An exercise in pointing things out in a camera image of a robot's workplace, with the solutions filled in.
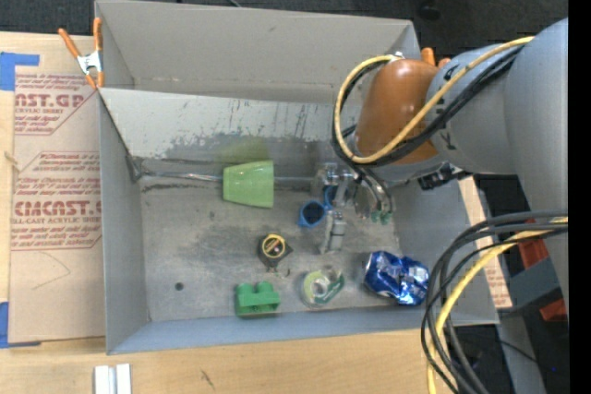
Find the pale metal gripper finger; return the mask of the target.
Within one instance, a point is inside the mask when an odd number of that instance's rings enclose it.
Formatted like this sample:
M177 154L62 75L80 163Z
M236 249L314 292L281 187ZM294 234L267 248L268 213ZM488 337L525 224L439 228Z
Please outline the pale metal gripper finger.
M323 196L325 187L336 187L332 192L332 200L346 200L349 184L352 182L352 173L336 164L324 163L318 167L312 178L312 194Z
M346 221L343 213L341 211L330 211L327 215L321 252L325 254L340 251L342 249L345 232Z

